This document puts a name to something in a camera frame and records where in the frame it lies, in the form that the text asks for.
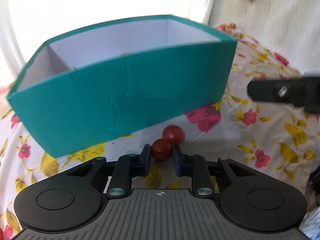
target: cherry tomato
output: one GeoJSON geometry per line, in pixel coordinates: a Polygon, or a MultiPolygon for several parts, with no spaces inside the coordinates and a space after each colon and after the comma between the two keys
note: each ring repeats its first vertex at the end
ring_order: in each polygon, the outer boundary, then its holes
{"type": "Polygon", "coordinates": [[[183,130],[177,125],[169,125],[162,132],[162,138],[168,140],[171,144],[182,143],[183,137],[183,130]]]}
{"type": "Polygon", "coordinates": [[[151,145],[151,157],[156,161],[166,161],[172,157],[172,145],[165,139],[158,139],[151,145]]]}

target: curtain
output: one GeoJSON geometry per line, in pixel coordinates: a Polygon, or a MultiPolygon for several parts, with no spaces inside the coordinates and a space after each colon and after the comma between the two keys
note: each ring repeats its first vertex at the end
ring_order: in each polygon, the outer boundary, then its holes
{"type": "Polygon", "coordinates": [[[209,21],[213,0],[0,0],[0,46],[13,77],[47,39],[119,18],[174,14],[209,21]]]}

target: silver bolt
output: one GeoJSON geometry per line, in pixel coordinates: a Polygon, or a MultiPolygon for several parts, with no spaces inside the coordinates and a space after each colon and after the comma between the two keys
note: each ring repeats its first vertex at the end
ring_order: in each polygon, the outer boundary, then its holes
{"type": "Polygon", "coordinates": [[[286,86],[283,86],[282,88],[280,88],[278,95],[281,98],[283,98],[287,92],[288,92],[288,88],[286,86]]]}
{"type": "Polygon", "coordinates": [[[124,190],[119,187],[114,187],[111,190],[109,190],[109,194],[113,196],[120,196],[124,193],[124,190]]]}
{"type": "Polygon", "coordinates": [[[197,190],[198,194],[203,195],[203,196],[208,196],[213,193],[212,189],[208,187],[201,187],[197,190]]]}

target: dark object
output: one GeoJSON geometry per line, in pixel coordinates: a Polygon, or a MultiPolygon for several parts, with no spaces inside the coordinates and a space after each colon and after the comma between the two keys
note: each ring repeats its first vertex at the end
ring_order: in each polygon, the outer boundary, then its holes
{"type": "Polygon", "coordinates": [[[133,189],[146,176],[150,146],[117,162],[98,157],[22,190],[14,202],[23,230],[15,239],[305,239],[302,193],[231,159],[209,162],[173,146],[188,189],[133,189]],[[112,176],[107,193],[103,193],[112,176]],[[214,193],[216,176],[221,193],[214,193]]]}
{"type": "Polygon", "coordinates": [[[172,157],[172,145],[166,139],[158,139],[151,145],[151,157],[157,162],[164,162],[172,157]]]}
{"type": "Polygon", "coordinates": [[[320,77],[251,81],[248,95],[253,101],[287,103],[320,114],[320,77]]]}
{"type": "Polygon", "coordinates": [[[177,125],[169,125],[162,132],[162,138],[168,140],[171,144],[182,143],[183,137],[183,130],[177,125]]]}

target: open box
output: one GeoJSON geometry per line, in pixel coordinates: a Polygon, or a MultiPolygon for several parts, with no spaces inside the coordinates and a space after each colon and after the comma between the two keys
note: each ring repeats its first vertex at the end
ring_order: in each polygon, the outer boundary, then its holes
{"type": "Polygon", "coordinates": [[[46,41],[7,99],[59,157],[219,100],[236,44],[173,15],[90,25],[46,41]]]}

